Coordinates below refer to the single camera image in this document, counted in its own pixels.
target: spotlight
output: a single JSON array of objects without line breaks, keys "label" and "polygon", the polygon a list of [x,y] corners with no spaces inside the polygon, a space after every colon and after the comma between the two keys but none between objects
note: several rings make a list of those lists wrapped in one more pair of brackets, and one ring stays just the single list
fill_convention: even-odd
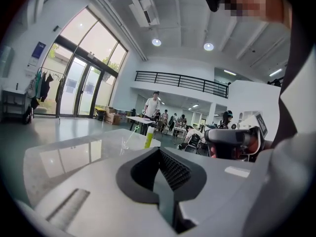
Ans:
[{"label": "spotlight", "polygon": [[161,45],[161,41],[159,39],[153,39],[152,43],[155,46],[160,46]]},{"label": "spotlight", "polygon": [[214,49],[214,45],[212,43],[205,43],[204,49],[206,51],[212,51]]}]

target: door frame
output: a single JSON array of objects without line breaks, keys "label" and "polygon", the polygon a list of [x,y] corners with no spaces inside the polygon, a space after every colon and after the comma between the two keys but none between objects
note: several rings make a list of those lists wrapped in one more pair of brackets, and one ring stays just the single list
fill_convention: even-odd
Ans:
[{"label": "door frame", "polygon": [[[61,96],[61,98],[59,100],[59,103],[56,105],[56,116],[58,115],[58,116],[60,116],[62,118],[79,118],[79,116],[78,116],[79,102],[80,102],[79,98],[82,95],[82,92],[83,92],[83,87],[82,86],[84,86],[83,84],[85,83],[87,74],[89,73],[89,69],[88,68],[91,67],[91,63],[90,62],[85,61],[83,58],[81,58],[78,55],[73,55],[71,61],[69,62],[68,66],[66,67],[66,70],[65,70],[66,80],[68,78],[68,73],[70,71],[70,68],[72,67],[72,64],[75,61],[75,58],[77,58],[78,60],[84,62],[85,66],[84,66],[83,72],[82,72],[81,77],[80,77],[80,81],[79,81],[79,84],[78,84],[78,89],[76,91],[75,101],[74,101],[74,106],[73,106],[73,113],[72,114],[62,114],[62,113],[60,113],[60,108],[61,108],[63,95]],[[66,82],[64,83],[64,87],[62,89],[63,93],[64,93],[64,88],[66,86]]]},{"label": "door frame", "polygon": [[87,80],[87,78],[89,76],[89,72],[91,70],[91,67],[93,67],[94,69],[99,70],[100,74],[99,74],[99,78],[98,78],[97,83],[96,83],[95,88],[94,88],[94,92],[93,92],[92,99],[91,99],[90,112],[89,112],[88,115],[79,114],[80,104],[81,104],[81,99],[82,99],[82,93],[78,96],[78,105],[77,105],[77,109],[76,109],[76,112],[75,112],[77,114],[76,115],[77,118],[93,118],[95,102],[96,102],[96,99],[97,99],[97,96],[98,96],[98,92],[99,92],[99,89],[100,89],[100,84],[101,84],[101,81],[102,81],[102,78],[103,78],[103,75],[104,75],[104,71],[102,71],[99,68],[96,68],[91,63],[89,63],[89,64],[90,64],[90,66],[87,69],[87,73],[85,75],[85,80],[83,81],[83,84],[82,84],[82,91],[84,90],[85,82],[86,82],[86,80]]}]

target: glass door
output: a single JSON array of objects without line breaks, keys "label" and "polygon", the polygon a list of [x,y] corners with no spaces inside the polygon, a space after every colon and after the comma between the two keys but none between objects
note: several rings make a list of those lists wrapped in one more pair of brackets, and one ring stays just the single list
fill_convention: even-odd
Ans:
[{"label": "glass door", "polygon": [[84,72],[90,67],[86,62],[74,58],[69,71],[67,73],[67,80],[64,86],[63,95],[60,104],[60,116],[75,117],[76,105],[78,97],[82,92],[82,83]]},{"label": "glass door", "polygon": [[94,95],[99,88],[99,77],[101,71],[93,66],[89,67],[89,71],[83,84],[83,91],[79,102],[79,117],[90,116],[91,105],[95,104]]}]

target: yellow bottle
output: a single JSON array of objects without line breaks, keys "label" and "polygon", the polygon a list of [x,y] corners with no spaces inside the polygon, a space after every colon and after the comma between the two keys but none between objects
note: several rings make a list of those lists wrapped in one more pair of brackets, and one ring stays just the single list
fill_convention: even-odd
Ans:
[{"label": "yellow bottle", "polygon": [[154,135],[154,128],[149,126],[147,130],[147,136],[146,136],[146,142],[145,142],[144,148],[150,147],[150,143],[152,142],[153,135]]}]

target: white table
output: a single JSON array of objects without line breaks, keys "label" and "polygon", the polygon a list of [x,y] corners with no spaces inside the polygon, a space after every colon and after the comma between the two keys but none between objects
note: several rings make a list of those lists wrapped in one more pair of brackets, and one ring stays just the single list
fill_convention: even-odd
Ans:
[{"label": "white table", "polygon": [[127,117],[127,118],[133,120],[132,125],[130,126],[130,129],[129,129],[130,131],[133,129],[133,125],[134,125],[135,121],[138,123],[143,123],[143,124],[154,123],[154,121],[152,121],[152,120],[144,120],[141,117]]},{"label": "white table", "polygon": [[[144,148],[146,137],[127,129],[99,133],[27,149],[23,163],[26,192],[32,207],[53,188],[84,166],[107,158],[119,158]],[[150,147],[160,147],[152,139]]]},{"label": "white table", "polygon": [[187,131],[186,129],[184,128],[181,128],[181,127],[174,127],[174,130],[173,130],[173,134],[172,134],[172,138],[171,141],[176,145],[177,144],[177,134],[175,133],[175,131],[179,131],[179,132],[182,132],[182,140],[185,139],[186,137],[186,134],[187,134]]}]

